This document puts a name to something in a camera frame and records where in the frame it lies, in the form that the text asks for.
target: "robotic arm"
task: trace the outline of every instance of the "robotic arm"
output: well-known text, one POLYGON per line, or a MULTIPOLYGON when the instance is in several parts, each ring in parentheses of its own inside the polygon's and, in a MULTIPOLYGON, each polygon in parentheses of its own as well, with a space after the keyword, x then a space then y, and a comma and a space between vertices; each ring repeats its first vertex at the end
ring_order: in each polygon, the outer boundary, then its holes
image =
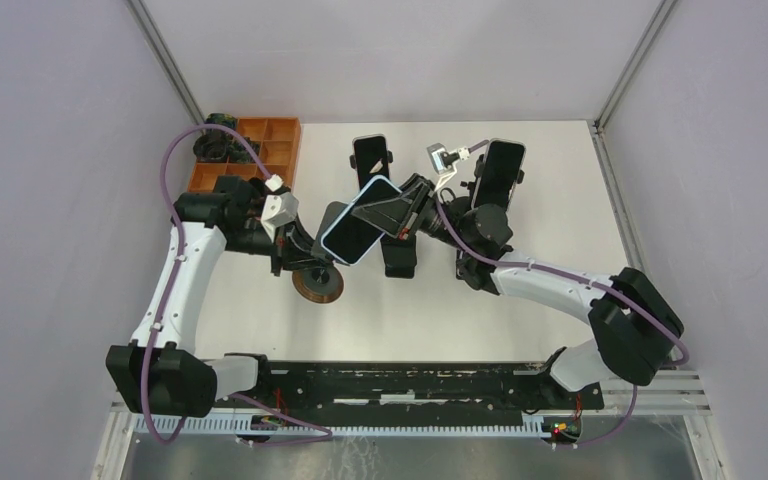
MULTIPOLYGON (((663 331, 677 338, 683 325, 646 276, 632 268, 616 276, 583 273, 538 263, 514 250, 507 245, 513 232, 501 207, 470 208, 464 197, 448 203, 437 199, 436 192, 451 178, 455 165, 470 153, 441 148, 435 146, 434 153, 429 149, 440 174, 437 182, 414 174, 392 198, 343 207, 390 237, 406 239, 423 232, 467 251, 470 255, 459 259, 457 268, 475 290, 527 298, 590 325, 592 340, 562 348, 547 360, 542 396, 551 400, 614 376, 648 385, 674 344, 663 331), (621 292, 628 302, 606 289, 621 292), (629 310, 629 302, 651 318, 629 310)), ((153 413, 203 417, 216 400, 257 385, 263 357, 229 355, 203 362, 193 356, 198 314, 223 251, 270 257, 272 273, 292 271, 296 288, 309 300, 326 303, 342 293, 335 260, 317 248, 319 239, 302 227, 295 198, 284 187, 269 190, 257 179, 223 176, 212 193, 184 193, 175 202, 186 239, 184 253, 176 251, 178 230, 172 228, 166 265, 143 321, 127 346, 113 346, 107 356, 108 371, 132 412, 142 411, 139 372, 153 329, 158 330, 148 376, 153 413), (165 292, 176 262, 177 280, 165 292), (169 300, 159 312, 164 319, 159 327, 155 314, 164 294, 169 300)))

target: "white wall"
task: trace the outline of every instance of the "white wall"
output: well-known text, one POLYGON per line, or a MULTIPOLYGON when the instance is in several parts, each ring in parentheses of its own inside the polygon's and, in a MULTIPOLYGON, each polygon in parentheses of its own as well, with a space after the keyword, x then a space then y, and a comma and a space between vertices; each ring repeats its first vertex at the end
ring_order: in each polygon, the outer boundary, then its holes
POLYGON ((205 114, 595 118, 659 0, 146 0, 205 114))
POLYGON ((607 130, 735 478, 768 478, 768 2, 681 2, 607 130))
POLYGON ((89 476, 188 123, 124 2, 0 1, 0 480, 89 476))

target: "phone screen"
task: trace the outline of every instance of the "phone screen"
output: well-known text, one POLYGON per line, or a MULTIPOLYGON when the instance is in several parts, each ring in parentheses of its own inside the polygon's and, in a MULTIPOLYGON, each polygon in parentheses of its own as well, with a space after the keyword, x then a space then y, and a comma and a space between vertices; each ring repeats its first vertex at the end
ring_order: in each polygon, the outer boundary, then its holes
POLYGON ((490 142, 484 155, 484 172, 472 198, 472 208, 493 203, 507 210, 524 156, 525 145, 501 140, 490 142))
POLYGON ((386 200, 401 193, 387 178, 376 175, 343 210, 337 220, 322 235, 322 246, 336 259, 354 265, 359 262, 384 233, 350 215, 358 203, 386 200))
POLYGON ((367 179, 375 174, 389 176, 387 141, 383 135, 356 138, 352 147, 355 150, 355 165, 359 178, 367 179))

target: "gray floor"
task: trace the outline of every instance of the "gray floor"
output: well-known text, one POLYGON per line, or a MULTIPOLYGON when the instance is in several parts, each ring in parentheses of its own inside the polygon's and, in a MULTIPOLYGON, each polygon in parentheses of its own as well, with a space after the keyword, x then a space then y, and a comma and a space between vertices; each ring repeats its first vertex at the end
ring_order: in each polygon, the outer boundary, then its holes
MULTIPOLYGON (((613 418, 587 418, 585 438, 613 418)), ((249 448, 225 436, 182 436, 170 446, 148 435, 132 444, 123 479, 263 480, 698 479, 681 418, 632 419, 608 442, 553 452, 534 439, 340 438, 249 448)))

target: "white table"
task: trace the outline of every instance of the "white table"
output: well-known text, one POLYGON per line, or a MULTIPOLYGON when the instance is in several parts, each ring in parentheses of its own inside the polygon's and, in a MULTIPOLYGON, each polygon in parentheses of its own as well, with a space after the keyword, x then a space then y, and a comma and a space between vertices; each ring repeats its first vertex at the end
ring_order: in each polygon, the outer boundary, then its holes
MULTIPOLYGON (((433 178, 425 147, 504 138, 527 147, 525 181, 509 209, 510 244, 538 259, 588 272, 619 273, 622 243, 587 125, 577 122, 308 124, 303 126, 294 192, 299 215, 316 234, 325 206, 357 193, 349 167, 352 139, 383 133, 396 184, 411 173, 433 178)), ((471 179, 472 165, 450 185, 471 179)), ((466 194, 465 189, 455 188, 466 194)), ((522 299, 475 292, 454 277, 450 247, 423 234, 412 280, 384 276, 380 246, 341 267, 342 297, 329 305, 303 299, 290 274, 269 260, 223 253, 201 311, 196 354, 265 353, 274 360, 536 361, 577 345, 590 329, 522 299)))

